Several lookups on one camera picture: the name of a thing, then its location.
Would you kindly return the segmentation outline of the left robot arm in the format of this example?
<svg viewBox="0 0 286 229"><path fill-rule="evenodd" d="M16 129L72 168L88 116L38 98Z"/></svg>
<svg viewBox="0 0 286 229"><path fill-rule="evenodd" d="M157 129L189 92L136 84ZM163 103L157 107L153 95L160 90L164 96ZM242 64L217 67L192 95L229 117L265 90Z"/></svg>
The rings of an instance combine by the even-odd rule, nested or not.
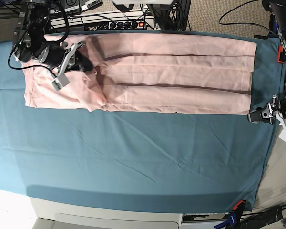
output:
<svg viewBox="0 0 286 229"><path fill-rule="evenodd" d="M286 0L264 0L262 4L266 11L274 15L278 24L276 34L281 41L281 46L277 61L286 63ZM247 115L247 119L251 123L264 122L271 125L278 120L286 130L286 98L279 100L274 95L272 102L252 110Z"/></svg>

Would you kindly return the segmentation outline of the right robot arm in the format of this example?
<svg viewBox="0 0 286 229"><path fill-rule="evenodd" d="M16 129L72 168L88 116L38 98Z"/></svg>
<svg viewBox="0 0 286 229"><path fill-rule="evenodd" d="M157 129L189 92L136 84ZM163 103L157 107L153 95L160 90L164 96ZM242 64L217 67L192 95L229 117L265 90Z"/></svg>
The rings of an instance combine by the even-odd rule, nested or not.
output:
<svg viewBox="0 0 286 229"><path fill-rule="evenodd" d="M57 40L45 38L45 28L50 24L50 6L55 5L65 22L64 35ZM69 71L88 72L94 69L93 63L83 55L79 49L85 45L84 41L69 45L66 42L70 27L64 7L56 0L28 0L21 5L19 15L20 25L14 31L12 51L8 58L27 63L31 60L38 64L21 67L19 70L41 67L53 77L63 75Z"/></svg>

